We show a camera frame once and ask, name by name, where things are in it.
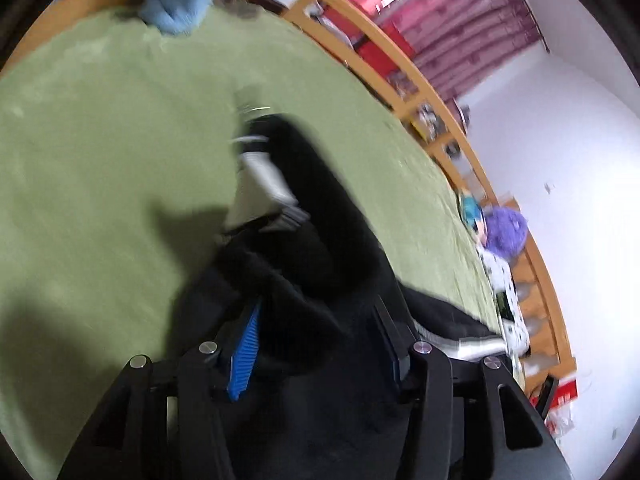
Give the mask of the black pants white waistband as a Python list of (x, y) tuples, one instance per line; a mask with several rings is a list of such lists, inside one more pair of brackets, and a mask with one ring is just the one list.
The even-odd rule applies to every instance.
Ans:
[[(250, 384), (220, 408), (232, 479), (398, 479), (411, 403), (393, 380), (375, 300), (417, 340), (419, 326), (486, 330), (398, 281), (366, 218), (296, 122), (253, 100), (239, 111), (234, 203), (213, 259), (177, 304), (172, 350), (181, 359), (259, 308)], [(446, 479), (495, 478), (495, 419), (480, 371), (448, 359)]]

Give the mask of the white black-dotted pillow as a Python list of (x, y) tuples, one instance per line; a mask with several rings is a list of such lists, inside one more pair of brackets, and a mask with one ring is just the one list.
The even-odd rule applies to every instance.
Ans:
[(477, 245), (476, 251), (494, 294), (503, 338), (506, 341), (506, 353), (511, 358), (514, 376), (520, 382), (524, 382), (525, 373), (521, 358), (529, 352), (530, 338), (518, 302), (510, 264), (482, 245)]

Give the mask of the wooden headboard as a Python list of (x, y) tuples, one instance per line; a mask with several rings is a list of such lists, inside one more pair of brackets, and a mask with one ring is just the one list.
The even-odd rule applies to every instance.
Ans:
[(534, 393), (551, 374), (570, 377), (577, 370), (562, 309), (541, 252), (528, 233), (525, 246), (511, 264), (512, 278), (521, 292), (518, 300), (529, 326), (530, 356), (521, 358), (524, 391)]

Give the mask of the red box on nightstand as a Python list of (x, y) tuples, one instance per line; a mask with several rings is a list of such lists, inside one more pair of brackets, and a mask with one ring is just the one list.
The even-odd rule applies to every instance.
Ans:
[(552, 437), (559, 439), (575, 427), (573, 403), (577, 397), (577, 382), (574, 378), (559, 380), (548, 374), (529, 396), (529, 402), (544, 419)]

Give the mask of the purple plush toy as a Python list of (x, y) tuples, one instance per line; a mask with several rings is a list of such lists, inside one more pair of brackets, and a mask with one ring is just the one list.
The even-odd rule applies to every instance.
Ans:
[(487, 229), (486, 249), (511, 261), (520, 255), (528, 237), (528, 224), (524, 216), (509, 207), (492, 207), (485, 214)]

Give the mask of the teal patterned cushion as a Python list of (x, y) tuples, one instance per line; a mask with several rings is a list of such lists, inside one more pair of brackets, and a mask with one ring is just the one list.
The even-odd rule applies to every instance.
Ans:
[(458, 211), (461, 221), (475, 240), (476, 244), (487, 243), (487, 224), (482, 208), (475, 197), (468, 191), (458, 192)]

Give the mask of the green bed blanket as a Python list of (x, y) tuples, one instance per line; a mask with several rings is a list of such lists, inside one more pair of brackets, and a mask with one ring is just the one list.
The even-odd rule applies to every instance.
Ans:
[(213, 9), (181, 37), (96, 14), (1, 79), (1, 430), (33, 477), (58, 474), (130, 356), (164, 355), (250, 101), (302, 124), (405, 283), (498, 328), (446, 177), (307, 36), (268, 12)]

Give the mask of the maroon patterned curtain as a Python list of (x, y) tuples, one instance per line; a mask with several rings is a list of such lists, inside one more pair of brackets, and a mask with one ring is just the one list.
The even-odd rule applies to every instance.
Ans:
[(461, 98), (543, 39), (526, 0), (349, 0), (445, 101)]

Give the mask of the wooden bed side rail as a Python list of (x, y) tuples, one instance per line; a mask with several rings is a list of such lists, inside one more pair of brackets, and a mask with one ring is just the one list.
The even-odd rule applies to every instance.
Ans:
[[(314, 3), (327, 3), (361, 29), (367, 44), (375, 46), (392, 63), (392, 73), (407, 88), (381, 75), (355, 48), (309, 14)], [(282, 18), (295, 25), (337, 58), (366, 84), (390, 112), (419, 139), (421, 148), (434, 159), (454, 188), (476, 193), (483, 205), (497, 205), (499, 199), (480, 164), (460, 122), (420, 70), (383, 29), (348, 0), (297, 0)]]

